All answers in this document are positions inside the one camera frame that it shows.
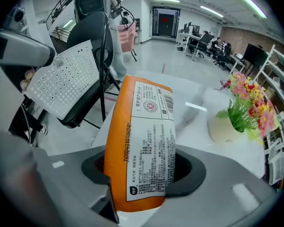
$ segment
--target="black logo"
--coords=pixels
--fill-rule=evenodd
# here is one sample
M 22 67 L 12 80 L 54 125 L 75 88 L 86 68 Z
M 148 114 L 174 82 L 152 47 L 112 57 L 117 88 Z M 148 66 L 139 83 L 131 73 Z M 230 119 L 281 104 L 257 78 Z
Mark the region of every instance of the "black logo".
M 136 195 L 138 193 L 138 189 L 136 187 L 129 187 L 129 189 L 131 195 Z

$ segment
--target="computer monitor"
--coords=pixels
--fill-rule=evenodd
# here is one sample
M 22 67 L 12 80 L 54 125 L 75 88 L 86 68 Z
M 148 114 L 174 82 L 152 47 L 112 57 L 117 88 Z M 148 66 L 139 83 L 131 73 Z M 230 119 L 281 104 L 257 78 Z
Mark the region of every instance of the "computer monitor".
M 267 56 L 268 54 L 264 50 L 252 44 L 248 44 L 243 58 L 255 67 L 260 67 L 265 63 Z

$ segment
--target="product label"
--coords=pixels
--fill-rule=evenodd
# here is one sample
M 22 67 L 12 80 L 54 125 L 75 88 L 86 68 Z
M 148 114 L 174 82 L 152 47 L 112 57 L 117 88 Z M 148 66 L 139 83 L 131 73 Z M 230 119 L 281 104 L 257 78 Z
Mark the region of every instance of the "product label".
M 173 94 L 136 81 L 128 129 L 126 200 L 164 196 L 175 170 Z

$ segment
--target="doorway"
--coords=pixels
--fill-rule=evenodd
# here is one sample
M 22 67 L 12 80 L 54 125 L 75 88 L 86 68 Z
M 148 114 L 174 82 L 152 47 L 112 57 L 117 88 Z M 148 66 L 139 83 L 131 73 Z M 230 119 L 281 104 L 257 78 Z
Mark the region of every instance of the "doorway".
M 176 38 L 180 9 L 153 7 L 152 35 Z

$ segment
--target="black office chair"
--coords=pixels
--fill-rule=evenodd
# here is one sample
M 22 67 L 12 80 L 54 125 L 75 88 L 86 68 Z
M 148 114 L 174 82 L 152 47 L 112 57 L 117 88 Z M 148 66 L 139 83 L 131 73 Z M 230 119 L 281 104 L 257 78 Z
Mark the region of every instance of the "black office chair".
M 224 52 L 220 52 L 220 54 L 217 57 L 217 60 L 214 61 L 214 64 L 222 68 L 222 70 L 229 70 L 226 64 L 229 63 L 230 53 L 231 53 L 231 47 L 228 45 L 225 46 Z
M 104 105 L 105 91 L 112 84 L 114 84 L 115 87 L 120 90 L 118 83 L 116 82 L 108 68 L 113 60 L 114 54 L 113 40 L 108 26 L 109 24 L 106 14 L 99 11 L 93 12 L 89 14 L 85 19 L 77 23 L 76 26 L 71 30 L 71 33 L 68 37 L 67 48 L 71 48 L 82 42 L 91 40 L 93 47 L 92 53 L 99 70 L 99 81 L 97 81 L 80 98 L 80 100 L 69 111 L 66 117 L 63 120 L 60 120 L 63 125 L 69 128 L 75 128 L 79 126 L 89 110 L 99 99 L 101 101 L 102 118 L 104 121 L 106 118 Z M 100 128 L 99 126 L 87 120 L 85 121 L 97 128 Z
M 197 49 L 199 49 L 200 51 L 207 51 L 207 46 L 209 44 L 209 42 L 213 39 L 213 35 L 204 35 L 197 44 L 193 44 L 193 43 L 188 43 L 188 48 L 195 51 Z M 204 55 L 202 55 L 200 52 L 198 53 L 198 55 L 204 58 Z

